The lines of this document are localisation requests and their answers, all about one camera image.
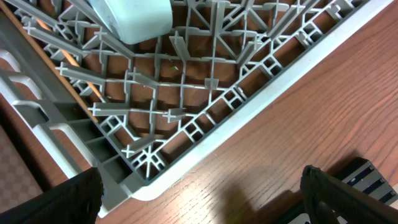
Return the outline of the grey dishwasher rack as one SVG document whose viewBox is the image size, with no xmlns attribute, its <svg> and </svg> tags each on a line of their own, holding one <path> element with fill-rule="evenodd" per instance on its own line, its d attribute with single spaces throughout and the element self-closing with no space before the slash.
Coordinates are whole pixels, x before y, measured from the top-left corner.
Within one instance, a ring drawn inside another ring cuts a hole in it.
<svg viewBox="0 0 398 224">
<path fill-rule="evenodd" d="M 137 44 L 88 1 L 1 2 L 1 94 L 68 178 L 99 169 L 100 217 L 160 196 L 389 5 L 170 2 L 171 31 Z"/>
</svg>

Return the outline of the small light blue saucer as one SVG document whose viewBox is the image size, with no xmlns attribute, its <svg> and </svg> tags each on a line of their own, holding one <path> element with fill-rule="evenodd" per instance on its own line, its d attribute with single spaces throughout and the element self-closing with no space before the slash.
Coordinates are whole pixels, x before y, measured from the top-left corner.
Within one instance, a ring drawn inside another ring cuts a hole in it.
<svg viewBox="0 0 398 224">
<path fill-rule="evenodd" d="M 170 0 L 89 0 L 103 24 L 125 44 L 137 44 L 171 31 Z"/>
</svg>

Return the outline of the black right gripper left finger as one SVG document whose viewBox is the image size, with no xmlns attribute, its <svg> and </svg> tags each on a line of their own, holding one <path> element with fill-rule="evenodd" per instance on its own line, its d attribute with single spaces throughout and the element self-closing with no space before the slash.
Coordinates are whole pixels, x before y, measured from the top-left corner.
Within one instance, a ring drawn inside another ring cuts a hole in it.
<svg viewBox="0 0 398 224">
<path fill-rule="evenodd" d="M 102 206 L 103 181 L 92 167 L 53 189 L 1 213 L 1 223 L 94 223 Z"/>
</svg>

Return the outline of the dark brown serving tray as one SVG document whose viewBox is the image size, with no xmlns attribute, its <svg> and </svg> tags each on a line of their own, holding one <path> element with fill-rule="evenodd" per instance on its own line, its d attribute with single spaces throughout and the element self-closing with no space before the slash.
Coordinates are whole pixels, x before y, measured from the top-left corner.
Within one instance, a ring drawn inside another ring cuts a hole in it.
<svg viewBox="0 0 398 224">
<path fill-rule="evenodd" d="M 0 208 L 1 213 L 43 193 L 34 176 L 1 127 Z"/>
</svg>

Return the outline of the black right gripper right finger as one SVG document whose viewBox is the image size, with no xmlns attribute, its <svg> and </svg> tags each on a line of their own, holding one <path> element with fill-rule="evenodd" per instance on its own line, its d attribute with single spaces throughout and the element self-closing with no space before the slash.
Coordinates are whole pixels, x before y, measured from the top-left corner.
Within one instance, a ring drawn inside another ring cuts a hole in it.
<svg viewBox="0 0 398 224">
<path fill-rule="evenodd" d="M 338 223 L 338 217 L 348 223 L 397 223 L 396 209 L 312 165 L 304 167 L 300 190 L 311 224 Z"/>
</svg>

